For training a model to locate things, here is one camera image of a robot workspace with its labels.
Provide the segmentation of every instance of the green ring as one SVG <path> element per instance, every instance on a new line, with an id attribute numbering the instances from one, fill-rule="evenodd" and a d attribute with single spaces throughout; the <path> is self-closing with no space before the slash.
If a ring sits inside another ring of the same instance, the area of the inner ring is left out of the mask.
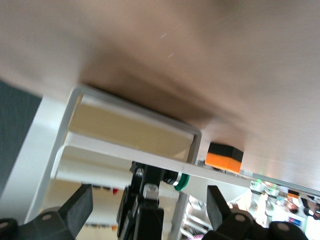
<path id="1" fill-rule="evenodd" d="M 182 191 L 188 184 L 190 176 L 182 173 L 179 183 L 174 186 L 174 189 L 178 192 Z"/>

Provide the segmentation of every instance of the beige panel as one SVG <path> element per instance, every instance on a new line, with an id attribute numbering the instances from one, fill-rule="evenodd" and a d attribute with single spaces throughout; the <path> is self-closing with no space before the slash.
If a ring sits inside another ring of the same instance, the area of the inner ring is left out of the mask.
<path id="1" fill-rule="evenodd" d="M 69 131 L 183 162 L 187 161 L 193 141 L 151 123 L 87 104 L 77 106 Z"/>

